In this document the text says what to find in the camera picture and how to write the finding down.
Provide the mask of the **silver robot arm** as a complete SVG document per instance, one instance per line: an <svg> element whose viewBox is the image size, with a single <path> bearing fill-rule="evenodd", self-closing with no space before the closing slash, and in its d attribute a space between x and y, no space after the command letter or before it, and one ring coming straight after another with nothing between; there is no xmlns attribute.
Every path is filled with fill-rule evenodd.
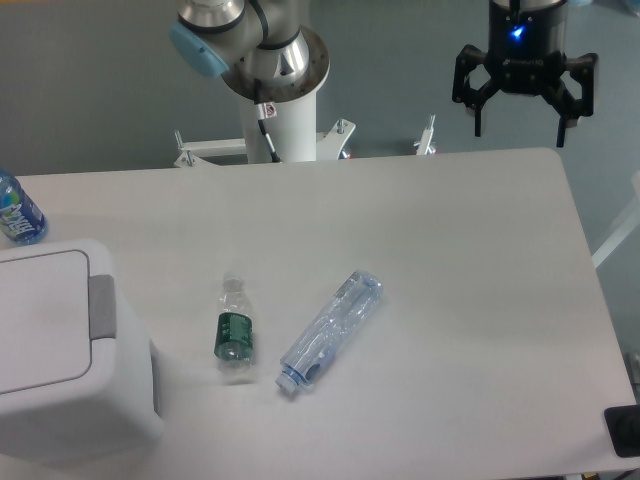
<svg viewBox="0 0 640 480"><path fill-rule="evenodd" d="M199 74L240 77L259 102L272 91L278 101L305 95L311 76L311 30L296 19L295 1L181 1L169 37ZM466 45L456 57L452 99L474 115L497 92L540 96L558 114L557 146L566 131L595 110L598 56L565 54L565 1L491 1L488 49Z"/></svg>

